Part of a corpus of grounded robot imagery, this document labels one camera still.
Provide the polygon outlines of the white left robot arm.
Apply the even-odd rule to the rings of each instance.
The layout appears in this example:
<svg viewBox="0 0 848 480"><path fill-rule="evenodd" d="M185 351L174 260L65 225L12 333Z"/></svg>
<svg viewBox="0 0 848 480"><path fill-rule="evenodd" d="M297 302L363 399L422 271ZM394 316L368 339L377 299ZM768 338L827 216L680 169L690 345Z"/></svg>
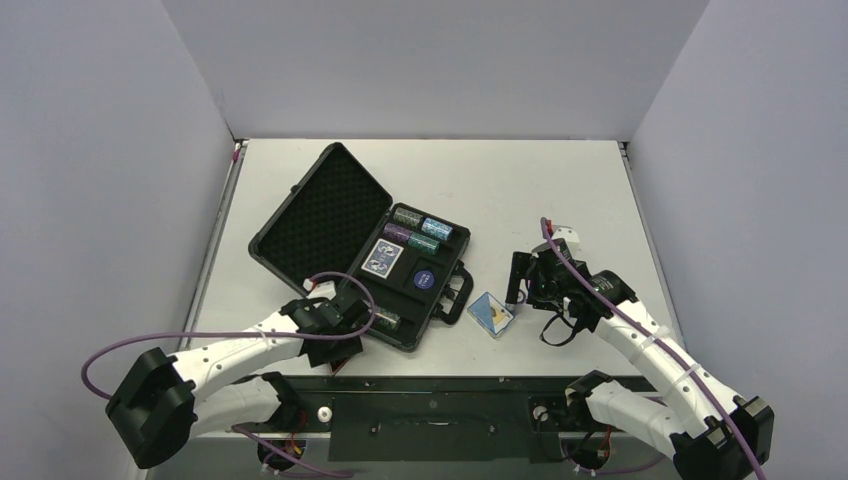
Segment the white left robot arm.
<svg viewBox="0 0 848 480"><path fill-rule="evenodd" d="M370 294L325 283L245 330L208 333L199 348L141 354L106 406L106 415L141 469L172 458L210 432L258 424L275 430L306 418L300 395L267 366L301 356L320 365L348 354L374 320Z"/></svg>

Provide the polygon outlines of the blue patterned card deck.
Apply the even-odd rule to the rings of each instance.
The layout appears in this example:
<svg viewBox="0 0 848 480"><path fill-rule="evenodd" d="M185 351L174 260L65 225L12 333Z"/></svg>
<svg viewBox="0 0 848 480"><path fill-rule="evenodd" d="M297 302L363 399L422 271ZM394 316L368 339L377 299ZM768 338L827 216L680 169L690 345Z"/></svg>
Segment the blue patterned card deck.
<svg viewBox="0 0 848 480"><path fill-rule="evenodd" d="M404 252L404 247L385 239L377 239L365 256L361 270L387 279Z"/></svg>

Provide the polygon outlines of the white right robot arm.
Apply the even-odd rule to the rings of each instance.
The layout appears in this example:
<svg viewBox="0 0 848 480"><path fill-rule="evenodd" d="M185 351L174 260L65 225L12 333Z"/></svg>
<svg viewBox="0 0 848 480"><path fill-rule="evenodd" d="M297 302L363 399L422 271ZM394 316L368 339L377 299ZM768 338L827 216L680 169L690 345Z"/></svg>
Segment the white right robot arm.
<svg viewBox="0 0 848 480"><path fill-rule="evenodd" d="M568 385L564 413L589 432L623 431L670 459L683 479L764 478L775 414L697 363L649 314L635 291L610 270L590 273L562 239L512 255L506 301L551 311L571 333L590 332L617 350L659 395L638 395L593 370Z"/></svg>

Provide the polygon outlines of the blue ace card box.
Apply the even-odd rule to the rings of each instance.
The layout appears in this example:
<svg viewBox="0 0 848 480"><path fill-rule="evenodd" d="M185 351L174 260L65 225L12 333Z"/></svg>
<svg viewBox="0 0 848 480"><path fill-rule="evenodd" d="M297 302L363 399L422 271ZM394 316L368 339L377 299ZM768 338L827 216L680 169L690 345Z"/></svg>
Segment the blue ace card box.
<svg viewBox="0 0 848 480"><path fill-rule="evenodd" d="M513 313L491 293L485 292L468 307L467 313L493 338L498 338L510 327Z"/></svg>

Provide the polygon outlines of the triangular all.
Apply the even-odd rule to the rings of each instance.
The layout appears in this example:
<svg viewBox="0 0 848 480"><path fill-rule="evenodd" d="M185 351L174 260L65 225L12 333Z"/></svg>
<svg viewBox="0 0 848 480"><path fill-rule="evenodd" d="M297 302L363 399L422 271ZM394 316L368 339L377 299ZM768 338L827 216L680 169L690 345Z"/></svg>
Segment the triangular all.
<svg viewBox="0 0 848 480"><path fill-rule="evenodd" d="M341 369L349 362L348 359L342 359L330 363L330 375L336 376Z"/></svg>

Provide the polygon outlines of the light blue chip stack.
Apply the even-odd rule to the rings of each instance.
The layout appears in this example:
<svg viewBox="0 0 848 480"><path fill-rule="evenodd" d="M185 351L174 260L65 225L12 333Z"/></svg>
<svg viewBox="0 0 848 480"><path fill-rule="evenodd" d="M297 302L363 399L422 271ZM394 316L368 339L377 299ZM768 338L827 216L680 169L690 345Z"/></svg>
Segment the light blue chip stack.
<svg viewBox="0 0 848 480"><path fill-rule="evenodd" d="M453 233L453 228L434 218L426 217L421 224L421 231L439 241L448 241Z"/></svg>

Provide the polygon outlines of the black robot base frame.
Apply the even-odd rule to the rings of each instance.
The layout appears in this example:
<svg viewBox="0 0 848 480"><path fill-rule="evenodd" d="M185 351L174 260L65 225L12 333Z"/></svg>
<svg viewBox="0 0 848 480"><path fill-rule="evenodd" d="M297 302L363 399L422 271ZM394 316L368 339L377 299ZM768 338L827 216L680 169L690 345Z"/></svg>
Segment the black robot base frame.
<svg viewBox="0 0 848 480"><path fill-rule="evenodd" d="M566 409L573 377L290 377L299 399L267 438L329 443L331 462L549 463L559 443L602 444L608 427Z"/></svg>

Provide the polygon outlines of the yellow-blue chip stack bottom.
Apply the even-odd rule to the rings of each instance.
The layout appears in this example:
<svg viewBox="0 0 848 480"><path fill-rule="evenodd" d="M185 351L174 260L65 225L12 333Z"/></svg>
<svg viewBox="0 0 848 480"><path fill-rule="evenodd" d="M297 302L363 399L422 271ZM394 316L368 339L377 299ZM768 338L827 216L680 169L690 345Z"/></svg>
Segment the yellow-blue chip stack bottom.
<svg viewBox="0 0 848 480"><path fill-rule="evenodd" d="M385 331L396 331L401 324L401 317L391 311L378 308L375 325Z"/></svg>

